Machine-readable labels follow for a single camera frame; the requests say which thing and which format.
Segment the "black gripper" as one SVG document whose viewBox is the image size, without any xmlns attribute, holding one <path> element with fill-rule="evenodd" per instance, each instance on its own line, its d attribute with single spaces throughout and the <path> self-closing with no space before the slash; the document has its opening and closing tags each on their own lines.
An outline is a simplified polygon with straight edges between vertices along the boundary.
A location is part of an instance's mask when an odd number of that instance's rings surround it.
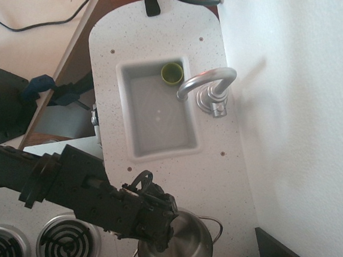
<svg viewBox="0 0 343 257">
<path fill-rule="evenodd" d="M 177 203 L 173 195 L 153 182 L 153 173 L 141 172 L 128 185 L 122 186 L 122 192 L 133 196 L 133 205 L 137 206 L 135 214 L 130 213 L 126 220 L 126 232 L 119 232 L 117 238 L 132 238 L 146 243 L 153 243 L 157 252 L 164 252 L 174 235 L 172 221 L 178 217 Z"/>
</svg>

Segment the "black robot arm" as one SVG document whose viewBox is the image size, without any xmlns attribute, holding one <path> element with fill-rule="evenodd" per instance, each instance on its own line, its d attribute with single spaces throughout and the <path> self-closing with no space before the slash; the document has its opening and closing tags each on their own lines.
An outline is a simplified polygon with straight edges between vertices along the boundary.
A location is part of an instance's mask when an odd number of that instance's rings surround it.
<svg viewBox="0 0 343 257">
<path fill-rule="evenodd" d="M 0 186 L 18 191 L 27 208 L 50 201 L 118 239 L 145 241 L 158 252 L 168 248 L 178 216 L 174 197 L 153 182 L 149 170 L 117 189 L 101 159 L 72 146 L 42 156 L 0 146 Z"/>
</svg>

